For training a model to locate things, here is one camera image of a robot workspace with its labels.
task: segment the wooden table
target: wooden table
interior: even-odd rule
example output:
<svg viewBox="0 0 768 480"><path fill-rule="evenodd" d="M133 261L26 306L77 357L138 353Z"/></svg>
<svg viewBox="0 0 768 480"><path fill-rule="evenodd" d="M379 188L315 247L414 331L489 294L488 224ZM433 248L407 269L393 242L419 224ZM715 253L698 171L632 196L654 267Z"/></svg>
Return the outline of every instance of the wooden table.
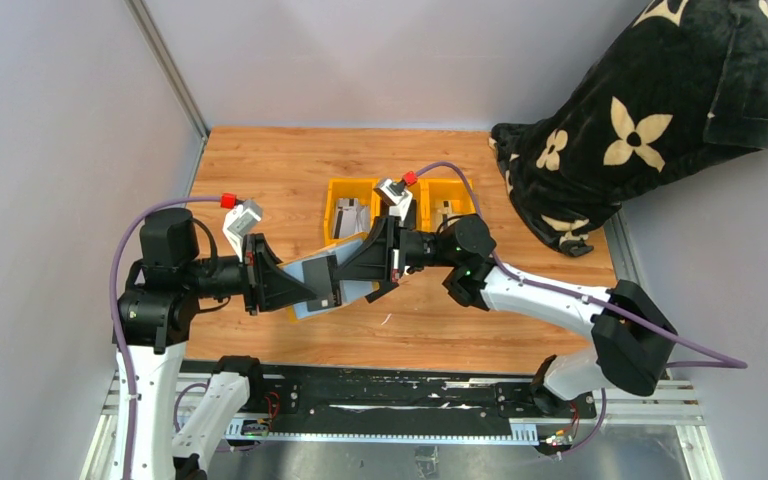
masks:
<svg viewBox="0 0 768 480"><path fill-rule="evenodd" d="M546 277L612 286L613 268L601 231L596 250L571 259L538 242L507 198L485 132L382 129L238 128L213 130L193 195L233 192L254 197L264 211L258 226L282 260L322 248L322 222L332 177L398 177L436 160L459 165L474 182L502 259ZM438 169L427 178L452 177ZM220 254L233 251L221 235L225 210L191 206L216 232ZM203 253L206 240L200 238ZM291 323L286 312L245 313L240 299L196 318L188 354L216 359L252 355L265 362L533 372L547 356L586 345L577 335L540 321L463 308L441 282L444 269L410 276L381 300Z"/></svg>

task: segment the red connector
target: red connector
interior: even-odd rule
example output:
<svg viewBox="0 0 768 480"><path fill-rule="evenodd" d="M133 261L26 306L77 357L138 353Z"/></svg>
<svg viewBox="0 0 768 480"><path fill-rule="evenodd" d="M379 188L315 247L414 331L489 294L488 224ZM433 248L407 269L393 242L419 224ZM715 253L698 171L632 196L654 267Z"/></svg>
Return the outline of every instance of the red connector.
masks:
<svg viewBox="0 0 768 480"><path fill-rule="evenodd" d="M404 180L405 185L407 186L413 186L416 183L416 174L411 172L408 172L404 175L402 175L402 180Z"/></svg>
<svg viewBox="0 0 768 480"><path fill-rule="evenodd" d="M219 200L219 206L231 210L237 206L237 196L233 193L223 193L222 199Z"/></svg>

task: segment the yellow bin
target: yellow bin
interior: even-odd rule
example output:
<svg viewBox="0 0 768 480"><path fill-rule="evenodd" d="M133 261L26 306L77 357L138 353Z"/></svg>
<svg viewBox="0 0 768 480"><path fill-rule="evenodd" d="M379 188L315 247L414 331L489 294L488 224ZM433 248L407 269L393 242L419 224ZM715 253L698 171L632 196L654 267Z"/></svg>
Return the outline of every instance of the yellow bin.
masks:
<svg viewBox="0 0 768 480"><path fill-rule="evenodd" d="M448 201L452 215L469 215L475 213L475 205L469 198L463 182L459 178L429 178L419 181L422 186L422 222L420 227L425 232L433 232L440 226L440 215L437 210L442 208L443 202Z"/></svg>
<svg viewBox="0 0 768 480"><path fill-rule="evenodd" d="M339 240L331 236L338 199L357 198L361 205L368 206L370 219L368 228L372 227L371 223L375 221L375 217L386 213L386 208L381 205L381 199L374 191L378 180L377 178L332 178L328 182L325 221L322 224L325 245L331 245ZM472 187L472 180L469 181L469 185ZM439 215L435 215L435 213L444 201L450 202L454 215L475 213L475 206L460 179L420 179L409 190L417 202L416 208L419 215L417 227L423 231L433 232L437 229L439 222L436 221L435 217L439 217Z"/></svg>

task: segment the black blanket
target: black blanket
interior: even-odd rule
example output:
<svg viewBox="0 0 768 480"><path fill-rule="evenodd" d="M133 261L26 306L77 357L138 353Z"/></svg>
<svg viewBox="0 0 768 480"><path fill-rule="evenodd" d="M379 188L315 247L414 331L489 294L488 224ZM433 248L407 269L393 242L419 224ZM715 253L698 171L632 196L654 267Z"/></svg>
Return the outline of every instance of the black blanket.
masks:
<svg viewBox="0 0 768 480"><path fill-rule="evenodd" d="M653 0L553 117L490 143L531 231L590 252L621 202L768 148L768 2Z"/></svg>

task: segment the gray wall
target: gray wall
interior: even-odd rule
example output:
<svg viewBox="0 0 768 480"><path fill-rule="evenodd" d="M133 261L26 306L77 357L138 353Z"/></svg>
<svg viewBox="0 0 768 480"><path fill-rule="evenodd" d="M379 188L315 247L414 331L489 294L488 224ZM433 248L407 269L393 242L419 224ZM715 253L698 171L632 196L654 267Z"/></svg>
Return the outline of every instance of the gray wall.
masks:
<svg viewBox="0 0 768 480"><path fill-rule="evenodd" d="M211 125L486 129L554 113L648 0L148 0Z"/></svg>
<svg viewBox="0 0 768 480"><path fill-rule="evenodd" d="M77 478L113 249L198 145L124 2L0 1L0 479Z"/></svg>
<svg viewBox="0 0 768 480"><path fill-rule="evenodd" d="M679 332L749 362L743 372L680 373L699 390L724 477L768 478L768 152L625 213L648 286Z"/></svg>

